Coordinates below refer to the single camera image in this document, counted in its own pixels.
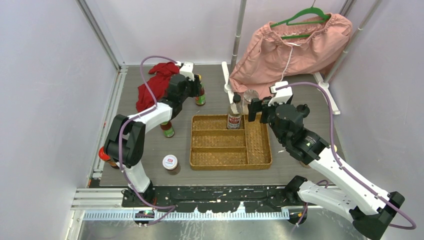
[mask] clothes hanger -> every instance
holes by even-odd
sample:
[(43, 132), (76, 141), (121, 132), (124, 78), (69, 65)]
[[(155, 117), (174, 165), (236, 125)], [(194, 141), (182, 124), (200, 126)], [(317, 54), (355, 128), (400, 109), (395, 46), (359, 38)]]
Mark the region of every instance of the clothes hanger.
[[(320, 23), (325, 23), (328, 19), (330, 19), (330, 16), (325, 15), (324, 12), (317, 8), (314, 7), (315, 4), (315, 0), (312, 3), (312, 6), (306, 9), (303, 9), (302, 11), (298, 12), (296, 15), (294, 15), (293, 17), (286, 19), (284, 21), (280, 21), (277, 23), (272, 24), (270, 27), (276, 27), (278, 25), (281, 24), (286, 24), (287, 26), (290, 25), (301, 25), (301, 24), (320, 24)], [(297, 19), (300, 16), (306, 15), (306, 14), (315, 14), (318, 15), (319, 17), (323, 18), (323, 20), (318, 20), (318, 21), (301, 21), (301, 22), (295, 22), (295, 23), (290, 23), (291, 21)], [(295, 38), (307, 38), (309, 37), (310, 34), (303, 34), (303, 35), (293, 35), (293, 36), (282, 36), (282, 39), (295, 39)]]

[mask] wicker tray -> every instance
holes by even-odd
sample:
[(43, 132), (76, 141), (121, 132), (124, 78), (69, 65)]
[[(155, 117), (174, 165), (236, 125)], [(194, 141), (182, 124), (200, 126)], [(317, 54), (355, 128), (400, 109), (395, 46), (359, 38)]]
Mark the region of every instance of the wicker tray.
[(240, 129), (227, 129), (227, 115), (195, 115), (191, 121), (190, 166), (193, 170), (269, 169), (268, 127), (241, 118)]

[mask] white wall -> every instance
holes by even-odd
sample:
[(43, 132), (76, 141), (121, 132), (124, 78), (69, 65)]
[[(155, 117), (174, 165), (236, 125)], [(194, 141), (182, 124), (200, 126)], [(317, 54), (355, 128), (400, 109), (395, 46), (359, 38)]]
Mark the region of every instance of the white wall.
[(0, 239), (63, 239), (116, 70), (76, 1), (7, 0), (0, 73)]
[[(248, 0), (239, 56), (252, 34), (312, 5), (313, 0)], [(315, 7), (338, 13), (345, 0), (318, 0)], [(150, 55), (195, 63), (230, 61), (240, 0), (89, 0), (109, 44), (127, 65)], [(152, 59), (147, 63), (161, 60)]]
[[(371, 5), (358, 1), (358, 25)], [(424, 16), (421, 0), (382, 1), (331, 82), (341, 109), (337, 134), (350, 164), (375, 184), (406, 198), (414, 231), (389, 228), (384, 239), (424, 234)], [(409, 226), (397, 215), (393, 223)]]

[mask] pink skirt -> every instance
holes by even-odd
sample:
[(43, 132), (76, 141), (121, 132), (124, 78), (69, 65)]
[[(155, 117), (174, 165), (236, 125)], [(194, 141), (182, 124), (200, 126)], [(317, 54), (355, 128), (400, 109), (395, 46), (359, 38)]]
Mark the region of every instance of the pink skirt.
[[(330, 68), (342, 53), (352, 32), (352, 23), (329, 13), (325, 23), (279, 25), (269, 22), (252, 36), (247, 51), (229, 76), (234, 92), (256, 90), (260, 98), (271, 96), (269, 87), (284, 76), (313, 74)], [(304, 22), (319, 21), (313, 17)], [(307, 38), (282, 39), (305, 35)]]

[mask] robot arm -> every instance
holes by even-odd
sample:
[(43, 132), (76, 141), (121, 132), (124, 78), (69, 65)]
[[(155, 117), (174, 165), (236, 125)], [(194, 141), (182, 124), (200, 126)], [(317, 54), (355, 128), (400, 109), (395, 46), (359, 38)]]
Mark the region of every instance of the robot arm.
[(396, 211), (386, 205), (377, 196), (389, 201), (397, 208), (405, 201), (398, 192), (388, 193), (359, 174), (339, 156), (344, 168), (357, 179), (378, 193), (371, 194), (348, 175), (336, 162), (330, 145), (313, 131), (304, 127), (303, 119), (310, 113), (309, 107), (291, 105), (293, 93), (291, 87), (276, 90), (287, 85), (286, 81), (278, 82), (270, 88), (274, 97), (262, 100), (254, 98), (248, 106), (250, 122), (255, 120), (256, 113), (262, 112), (260, 122), (268, 124), (278, 142), (296, 160), (309, 165), (320, 172), (342, 192), (315, 185), (301, 176), (295, 176), (285, 188), (288, 199), (320, 205), (337, 213), (353, 223), (353, 226), (364, 236), (372, 240), (380, 239), (396, 215)]
[(104, 152), (119, 164), (119, 132), (123, 124), (130, 118), (147, 113), (132, 120), (124, 129), (123, 134), (128, 135), (122, 140), (122, 166), (126, 175), (139, 193), (143, 193), (145, 199), (149, 199), (149, 188), (153, 187), (147, 177), (141, 158), (145, 134), (160, 125), (175, 118), (183, 109), (183, 102), (191, 97), (198, 97), (201, 91), (199, 75), (193, 74), (193, 63), (181, 64), (179, 74), (172, 75), (166, 94), (161, 98), (157, 106), (152, 106), (134, 115), (117, 115), (113, 119), (109, 133), (104, 144)]

